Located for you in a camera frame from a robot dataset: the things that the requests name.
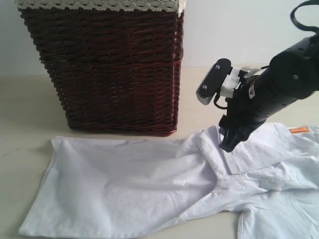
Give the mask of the black and silver right gripper body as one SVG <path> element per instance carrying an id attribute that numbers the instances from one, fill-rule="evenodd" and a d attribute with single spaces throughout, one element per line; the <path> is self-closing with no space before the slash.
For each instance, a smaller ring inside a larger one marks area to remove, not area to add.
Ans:
<path id="1" fill-rule="evenodd" d="M 246 83 L 235 91 L 232 99 L 228 99 L 227 113 L 218 124 L 222 134 L 230 130 L 242 135 L 242 139 L 248 139 L 250 134 L 264 123 L 264 119 L 252 108 L 254 100 L 249 97 L 249 89 L 253 85 L 253 82 Z"/>

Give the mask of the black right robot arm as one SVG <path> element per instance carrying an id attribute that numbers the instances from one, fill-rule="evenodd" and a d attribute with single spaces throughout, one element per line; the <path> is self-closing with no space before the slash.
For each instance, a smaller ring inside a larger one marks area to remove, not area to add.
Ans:
<path id="1" fill-rule="evenodd" d="M 220 148 L 232 152 L 270 116 L 318 89 L 319 37 L 314 35 L 277 54 L 261 75 L 235 91 L 219 122 Z"/>

